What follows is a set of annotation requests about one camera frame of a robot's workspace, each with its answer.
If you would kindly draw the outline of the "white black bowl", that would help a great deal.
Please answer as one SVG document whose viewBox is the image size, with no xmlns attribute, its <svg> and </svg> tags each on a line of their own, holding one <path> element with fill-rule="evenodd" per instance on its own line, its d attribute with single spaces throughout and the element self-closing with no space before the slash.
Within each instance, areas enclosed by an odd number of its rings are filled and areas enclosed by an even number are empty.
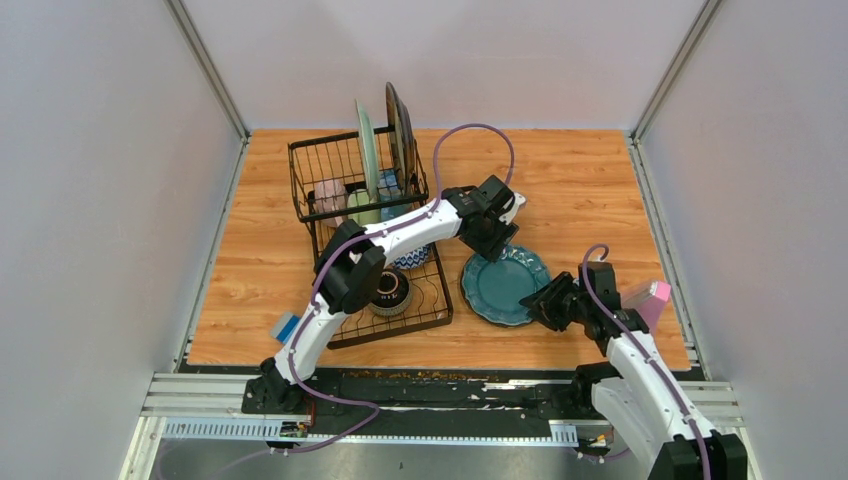
<svg viewBox="0 0 848 480">
<path fill-rule="evenodd" d="M 408 253 L 400 255 L 393 262 L 393 266 L 400 270 L 412 270 L 423 266 L 430 253 L 430 246 L 423 245 Z"/>
</svg>

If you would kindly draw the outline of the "dark brown speckled bowl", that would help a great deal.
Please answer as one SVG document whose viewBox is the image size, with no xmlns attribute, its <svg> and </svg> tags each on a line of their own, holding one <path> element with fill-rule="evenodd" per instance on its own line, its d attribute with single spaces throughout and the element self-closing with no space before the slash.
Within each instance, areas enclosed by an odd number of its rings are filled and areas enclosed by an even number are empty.
<svg viewBox="0 0 848 480">
<path fill-rule="evenodd" d="M 406 275 L 399 269 L 387 268 L 382 272 L 376 296 L 368 308 L 378 316 L 393 317 L 403 313 L 411 300 L 411 286 Z"/>
</svg>

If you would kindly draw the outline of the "black rimmed white plate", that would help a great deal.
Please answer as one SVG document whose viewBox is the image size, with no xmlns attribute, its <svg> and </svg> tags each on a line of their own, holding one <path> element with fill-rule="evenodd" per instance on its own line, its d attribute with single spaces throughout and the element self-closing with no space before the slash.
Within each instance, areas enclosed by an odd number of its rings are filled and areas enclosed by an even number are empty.
<svg viewBox="0 0 848 480">
<path fill-rule="evenodd" d="M 391 129 L 390 147 L 397 183 L 401 191 L 411 189 L 415 173 L 415 139 L 408 109 L 391 82 L 385 85 L 385 101 L 388 126 Z"/>
</svg>

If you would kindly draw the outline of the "pink ceramic mug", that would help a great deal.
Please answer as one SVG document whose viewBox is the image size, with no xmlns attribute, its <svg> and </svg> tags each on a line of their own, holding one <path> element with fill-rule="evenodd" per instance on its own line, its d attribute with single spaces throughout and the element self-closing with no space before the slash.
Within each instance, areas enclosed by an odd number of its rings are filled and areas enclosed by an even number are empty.
<svg viewBox="0 0 848 480">
<path fill-rule="evenodd" d="M 348 193 L 339 179 L 327 179 L 315 185 L 315 210 L 317 213 L 338 213 L 348 207 Z"/>
</svg>

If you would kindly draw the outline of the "dark teal scalloped plate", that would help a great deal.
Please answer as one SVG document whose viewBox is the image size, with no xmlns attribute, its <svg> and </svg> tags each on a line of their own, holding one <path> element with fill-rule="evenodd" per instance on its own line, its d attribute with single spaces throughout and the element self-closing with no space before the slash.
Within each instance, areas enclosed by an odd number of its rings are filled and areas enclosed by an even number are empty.
<svg viewBox="0 0 848 480">
<path fill-rule="evenodd" d="M 548 267 L 532 250 L 507 245 L 490 262 L 473 254 L 460 278 L 463 296 L 471 310 L 485 321 L 501 327 L 519 327 L 533 319 L 520 304 L 551 282 Z"/>
</svg>

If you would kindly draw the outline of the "blue butterfly mug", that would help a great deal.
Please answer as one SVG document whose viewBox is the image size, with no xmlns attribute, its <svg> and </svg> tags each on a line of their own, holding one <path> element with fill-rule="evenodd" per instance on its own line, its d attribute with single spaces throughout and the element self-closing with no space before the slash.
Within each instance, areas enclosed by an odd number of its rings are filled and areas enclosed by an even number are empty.
<svg viewBox="0 0 848 480">
<path fill-rule="evenodd" d="M 396 178 L 395 171 L 392 169 L 381 170 L 378 174 L 378 195 L 381 203 L 391 202 L 401 199 L 404 194 L 400 190 Z M 399 216 L 405 215 L 410 211 L 409 204 L 397 204 L 392 206 L 384 205 L 380 209 L 380 216 L 383 222 L 392 220 Z"/>
</svg>

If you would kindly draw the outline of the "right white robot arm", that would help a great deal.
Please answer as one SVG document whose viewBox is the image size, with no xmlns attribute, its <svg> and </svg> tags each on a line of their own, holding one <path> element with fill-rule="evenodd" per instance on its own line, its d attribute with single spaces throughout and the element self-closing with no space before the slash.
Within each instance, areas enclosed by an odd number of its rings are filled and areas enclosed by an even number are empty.
<svg viewBox="0 0 848 480">
<path fill-rule="evenodd" d="M 578 323 L 604 361 L 576 368 L 571 383 L 551 391 L 558 413 L 606 419 L 649 479 L 745 479 L 748 452 L 721 433 L 686 395 L 658 353 L 649 323 L 628 308 L 608 262 L 587 261 L 520 301 L 552 330 Z"/>
</svg>

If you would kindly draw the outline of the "light blue scalloped plate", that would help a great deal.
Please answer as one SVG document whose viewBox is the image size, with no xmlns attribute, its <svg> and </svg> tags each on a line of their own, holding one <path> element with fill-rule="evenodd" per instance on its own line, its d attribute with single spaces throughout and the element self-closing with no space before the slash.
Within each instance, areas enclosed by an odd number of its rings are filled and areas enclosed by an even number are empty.
<svg viewBox="0 0 848 480">
<path fill-rule="evenodd" d="M 368 192 L 369 199 L 372 202 L 376 202 L 379 199 L 379 158 L 377 154 L 376 135 L 366 108 L 358 100 L 355 101 L 355 107 L 358 120 L 360 157 L 362 161 L 366 190 Z"/>
</svg>

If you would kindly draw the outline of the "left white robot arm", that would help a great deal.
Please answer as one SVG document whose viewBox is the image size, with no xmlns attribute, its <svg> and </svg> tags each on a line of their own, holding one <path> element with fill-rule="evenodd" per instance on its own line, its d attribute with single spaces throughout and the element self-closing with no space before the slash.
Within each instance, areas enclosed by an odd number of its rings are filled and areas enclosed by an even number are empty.
<svg viewBox="0 0 848 480">
<path fill-rule="evenodd" d="M 448 188 L 434 200 L 386 222 L 360 226 L 343 222 L 316 262 L 305 311 L 284 314 L 273 333 L 282 348 L 261 362 L 259 377 L 247 382 L 247 414 L 290 414 L 306 400 L 305 380 L 332 336 L 352 314 L 378 297 L 387 266 L 421 246 L 451 238 L 488 261 L 498 259 L 515 236 L 517 214 L 527 199 L 490 176 L 479 187 Z"/>
</svg>

